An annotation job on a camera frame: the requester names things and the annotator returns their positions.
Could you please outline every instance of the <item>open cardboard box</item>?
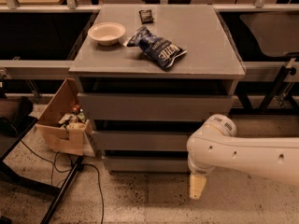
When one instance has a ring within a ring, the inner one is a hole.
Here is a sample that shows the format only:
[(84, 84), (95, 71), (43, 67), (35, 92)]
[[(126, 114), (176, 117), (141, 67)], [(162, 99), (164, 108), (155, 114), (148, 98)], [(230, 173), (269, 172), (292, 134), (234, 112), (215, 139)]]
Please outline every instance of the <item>open cardboard box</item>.
[(58, 123), (65, 113), (70, 112), (71, 107), (75, 104), (78, 104), (78, 88), (75, 80), (68, 78), (50, 100), (36, 127), (50, 149), (79, 156), (94, 157), (96, 150), (91, 139), (93, 128), (89, 120), (86, 121), (84, 131), (68, 130), (68, 137), (67, 130), (60, 128)]

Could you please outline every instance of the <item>concrete floor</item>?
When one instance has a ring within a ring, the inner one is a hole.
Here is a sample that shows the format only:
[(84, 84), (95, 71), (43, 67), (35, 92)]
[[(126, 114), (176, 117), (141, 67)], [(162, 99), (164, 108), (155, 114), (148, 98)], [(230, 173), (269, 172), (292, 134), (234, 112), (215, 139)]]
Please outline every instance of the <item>concrete floor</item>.
[[(44, 105), (35, 105), (39, 116)], [(299, 136), (299, 118), (293, 116), (233, 116), (238, 136)], [(34, 152), (53, 160), (55, 153), (38, 130), (23, 139)], [(85, 157), (84, 163), (100, 171), (104, 195), (104, 223), (298, 223), (299, 188), (216, 168), (208, 178), (200, 201), (189, 199), (187, 174), (112, 173), (103, 167), (100, 156)], [(51, 164), (19, 144), (6, 158), (20, 175), (50, 183)], [(69, 168), (69, 159), (57, 159), (60, 169)], [(53, 185), (65, 174), (54, 172)], [(49, 197), (0, 183), (0, 212), (12, 223), (40, 223)], [(50, 223), (100, 223), (101, 198), (97, 173), (90, 166), (76, 175)]]

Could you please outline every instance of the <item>bowl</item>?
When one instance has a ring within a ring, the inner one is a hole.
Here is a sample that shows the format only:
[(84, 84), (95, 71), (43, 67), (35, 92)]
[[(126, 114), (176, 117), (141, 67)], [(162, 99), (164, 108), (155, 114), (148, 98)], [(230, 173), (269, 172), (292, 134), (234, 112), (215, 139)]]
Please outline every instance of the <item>bowl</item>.
[(124, 26), (115, 22), (102, 22), (92, 26), (88, 36), (102, 46), (112, 46), (119, 42), (124, 33)]

